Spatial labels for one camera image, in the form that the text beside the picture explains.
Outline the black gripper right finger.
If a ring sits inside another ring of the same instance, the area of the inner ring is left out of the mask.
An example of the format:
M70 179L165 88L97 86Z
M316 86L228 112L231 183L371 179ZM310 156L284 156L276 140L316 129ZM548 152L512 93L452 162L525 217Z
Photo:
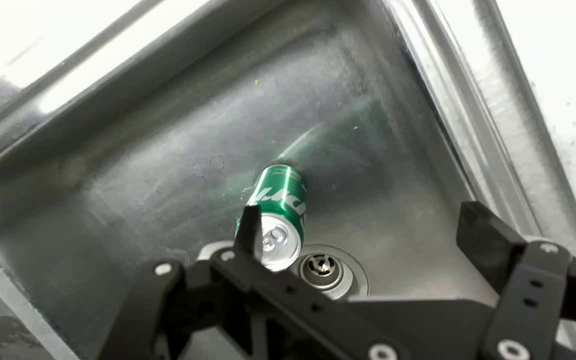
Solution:
M480 340L482 360L576 360L556 340L576 323L576 257L549 240L528 240L480 203L463 203L455 245L498 302Z

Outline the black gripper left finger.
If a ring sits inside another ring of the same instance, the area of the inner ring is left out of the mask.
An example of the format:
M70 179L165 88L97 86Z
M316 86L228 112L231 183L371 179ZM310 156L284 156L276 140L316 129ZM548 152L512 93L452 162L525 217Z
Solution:
M246 206L234 245L189 268L163 258L133 279L97 360L178 360L188 340L220 329L254 360L322 356L401 360L401 347L289 273L254 258L262 233L257 206Z

